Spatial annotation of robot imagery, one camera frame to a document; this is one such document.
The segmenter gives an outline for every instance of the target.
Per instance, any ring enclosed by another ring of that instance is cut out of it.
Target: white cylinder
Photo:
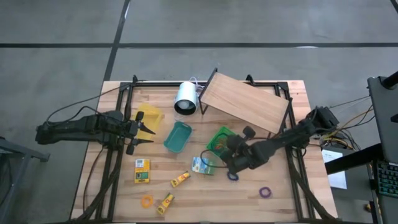
[[[183,82],[180,85],[174,100],[174,109],[182,115],[193,114],[197,110],[197,87],[192,82]]]

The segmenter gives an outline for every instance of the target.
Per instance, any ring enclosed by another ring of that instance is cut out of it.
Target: blue ring
[[[229,171],[226,173],[226,176],[228,177],[229,180],[232,180],[232,181],[239,180],[239,176],[237,174],[232,174]]]
[[[268,194],[265,194],[265,195],[264,195],[264,194],[262,193],[263,190],[268,190]],[[272,194],[271,189],[270,189],[269,187],[262,187],[262,188],[260,188],[259,193],[260,193],[260,196],[261,196],[262,198],[269,198],[269,197],[271,196],[271,194]]]

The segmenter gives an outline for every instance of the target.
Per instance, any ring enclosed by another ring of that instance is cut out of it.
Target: concrete floor
[[[112,43],[123,0],[0,1],[0,43]],[[389,0],[132,0],[121,42],[394,42],[398,13]],[[35,143],[35,127],[55,109],[100,92],[111,49],[0,49],[0,136],[39,151],[12,223],[66,220],[86,143]],[[367,77],[390,75],[397,48],[119,49],[111,80],[207,79],[214,67],[234,78],[305,80],[312,107],[368,94]],[[87,103],[96,106],[97,101]],[[370,105],[333,111],[341,122]],[[60,112],[68,118],[79,107]],[[376,124],[352,130],[361,147],[379,142]],[[335,195],[339,217],[371,222],[362,203]]]

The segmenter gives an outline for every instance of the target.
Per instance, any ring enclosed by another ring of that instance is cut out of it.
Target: purple rubber band
[[[262,191],[263,190],[268,190],[268,194],[263,194],[262,193]],[[262,197],[262,198],[269,198],[270,196],[271,196],[271,189],[269,188],[269,187],[262,187],[262,188],[260,188],[260,190],[259,190],[259,193],[260,193],[260,196]]]

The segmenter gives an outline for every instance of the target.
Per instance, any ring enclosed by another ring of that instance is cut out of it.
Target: orange ring
[[[154,198],[150,195],[144,195],[141,198],[141,206],[143,206],[144,208],[149,208],[153,203],[154,203]]]

